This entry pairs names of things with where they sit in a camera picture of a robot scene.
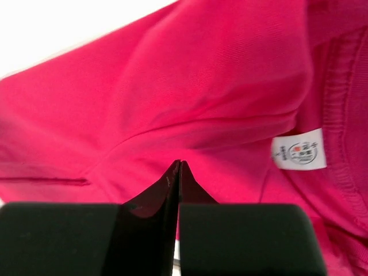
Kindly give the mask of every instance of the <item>shirt tag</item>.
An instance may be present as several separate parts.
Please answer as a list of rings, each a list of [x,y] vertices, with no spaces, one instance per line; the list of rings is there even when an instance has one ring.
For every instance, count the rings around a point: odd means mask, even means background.
[[[326,168],[322,129],[273,138],[272,157],[277,167],[285,170],[308,171]]]

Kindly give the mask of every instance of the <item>black object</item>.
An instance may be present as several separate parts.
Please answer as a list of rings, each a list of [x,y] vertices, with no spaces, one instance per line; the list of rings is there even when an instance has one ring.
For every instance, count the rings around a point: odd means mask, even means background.
[[[178,206],[183,276],[327,275],[300,208],[217,204],[178,160],[122,205],[5,205],[0,275],[171,275]]]

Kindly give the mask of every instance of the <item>white background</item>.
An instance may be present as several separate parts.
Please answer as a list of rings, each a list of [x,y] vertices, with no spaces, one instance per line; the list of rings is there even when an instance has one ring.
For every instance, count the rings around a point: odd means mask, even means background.
[[[174,0],[0,0],[0,79],[172,2]],[[178,270],[174,270],[173,276],[176,275],[179,275]]]

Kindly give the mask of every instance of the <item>pink shirt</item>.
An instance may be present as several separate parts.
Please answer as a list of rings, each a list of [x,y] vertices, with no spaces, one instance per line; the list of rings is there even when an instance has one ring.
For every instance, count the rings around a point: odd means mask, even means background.
[[[368,2],[183,0],[0,82],[0,198],[125,202],[174,159],[219,202],[288,202],[368,275]],[[323,129],[327,168],[273,137]]]

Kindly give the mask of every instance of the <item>logo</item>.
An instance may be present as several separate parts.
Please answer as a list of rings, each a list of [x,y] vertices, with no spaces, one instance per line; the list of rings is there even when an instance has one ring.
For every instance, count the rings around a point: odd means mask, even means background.
[[[316,159],[317,153],[317,143],[302,142],[292,145],[287,157],[295,164],[306,165]]]

